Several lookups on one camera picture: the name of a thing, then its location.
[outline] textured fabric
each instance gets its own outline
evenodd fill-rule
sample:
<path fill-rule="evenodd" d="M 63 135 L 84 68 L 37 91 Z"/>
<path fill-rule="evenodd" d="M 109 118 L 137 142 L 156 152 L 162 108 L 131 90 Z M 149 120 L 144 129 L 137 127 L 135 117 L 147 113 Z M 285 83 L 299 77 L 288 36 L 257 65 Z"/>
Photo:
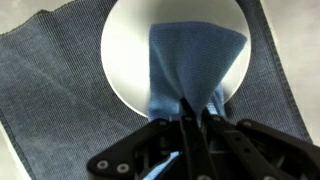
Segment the textured fabric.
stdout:
<path fill-rule="evenodd" d="M 183 97 L 199 115 L 245 42 L 242 34 L 210 23 L 152 25 L 149 120 L 179 114 Z M 216 108 L 223 109 L 223 102 Z"/>
<path fill-rule="evenodd" d="M 148 122 L 118 99 L 101 65 L 102 29 L 115 2 L 78 0 L 0 36 L 0 120 L 32 179 L 86 179 L 91 156 Z M 260 2 L 239 4 L 252 54 L 227 116 L 310 142 Z"/>
<path fill-rule="evenodd" d="M 224 107 L 221 108 L 220 105 L 223 106 L 224 104 L 224 96 L 223 96 L 223 87 L 220 83 L 215 91 L 213 92 L 212 97 L 210 98 L 209 103 L 207 104 L 207 109 L 209 110 L 210 114 L 220 114 L 222 116 L 225 116 L 225 110 Z"/>

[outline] cloth fold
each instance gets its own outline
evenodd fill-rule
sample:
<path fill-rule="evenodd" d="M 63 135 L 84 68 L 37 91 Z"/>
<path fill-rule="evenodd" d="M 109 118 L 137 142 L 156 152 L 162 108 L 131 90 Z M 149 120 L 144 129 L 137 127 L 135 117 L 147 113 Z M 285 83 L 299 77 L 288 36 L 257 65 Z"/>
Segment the cloth fold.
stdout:
<path fill-rule="evenodd" d="M 206 22 L 155 24 L 150 30 L 149 120 L 179 114 L 186 98 L 196 114 L 210 102 L 223 111 L 223 101 L 212 99 L 224 75 L 244 47 L 246 38 Z"/>

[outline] gray fabric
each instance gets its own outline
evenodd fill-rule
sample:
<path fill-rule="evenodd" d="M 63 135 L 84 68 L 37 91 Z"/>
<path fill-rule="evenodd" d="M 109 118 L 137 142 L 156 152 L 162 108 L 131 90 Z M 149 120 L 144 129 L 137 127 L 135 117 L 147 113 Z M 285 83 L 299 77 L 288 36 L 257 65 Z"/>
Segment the gray fabric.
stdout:
<path fill-rule="evenodd" d="M 78 0 L 0 36 L 0 119 L 32 179 L 86 179 L 86 161 L 147 123 L 108 84 L 100 39 L 116 0 Z M 252 34 L 246 78 L 227 103 L 311 142 L 258 0 L 239 0 Z"/>

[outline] bolt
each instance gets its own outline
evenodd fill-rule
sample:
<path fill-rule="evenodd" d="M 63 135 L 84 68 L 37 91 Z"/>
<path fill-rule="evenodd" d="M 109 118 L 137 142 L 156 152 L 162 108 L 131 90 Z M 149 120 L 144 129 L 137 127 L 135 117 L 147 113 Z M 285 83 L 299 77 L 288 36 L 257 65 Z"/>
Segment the bolt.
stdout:
<path fill-rule="evenodd" d="M 198 176 L 197 180 L 211 180 L 211 178 L 207 175 L 200 175 Z"/>
<path fill-rule="evenodd" d="M 265 176 L 263 180 L 277 180 L 277 179 L 272 176 Z"/>
<path fill-rule="evenodd" d="M 97 163 L 97 168 L 100 170 L 107 169 L 108 166 L 109 166 L 109 163 L 106 160 L 101 160 Z"/>
<path fill-rule="evenodd" d="M 248 122 L 248 121 L 245 121 L 245 122 L 243 122 L 243 125 L 250 127 L 250 126 L 251 126 L 251 123 Z"/>
<path fill-rule="evenodd" d="M 130 170 L 130 166 L 126 163 L 119 164 L 117 167 L 117 171 L 120 174 L 127 173 Z"/>

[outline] white round plate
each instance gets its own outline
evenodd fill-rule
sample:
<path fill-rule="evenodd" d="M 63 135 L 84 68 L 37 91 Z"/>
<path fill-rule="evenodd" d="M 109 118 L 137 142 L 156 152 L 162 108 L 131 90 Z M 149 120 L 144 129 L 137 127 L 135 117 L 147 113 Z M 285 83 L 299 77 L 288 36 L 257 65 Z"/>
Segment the white round plate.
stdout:
<path fill-rule="evenodd" d="M 203 21 L 232 29 L 247 43 L 224 77 L 225 101 L 239 88 L 250 61 L 251 39 L 246 18 L 235 0 L 118 0 L 101 39 L 101 59 L 117 96 L 146 116 L 150 99 L 149 30 L 152 24 Z"/>

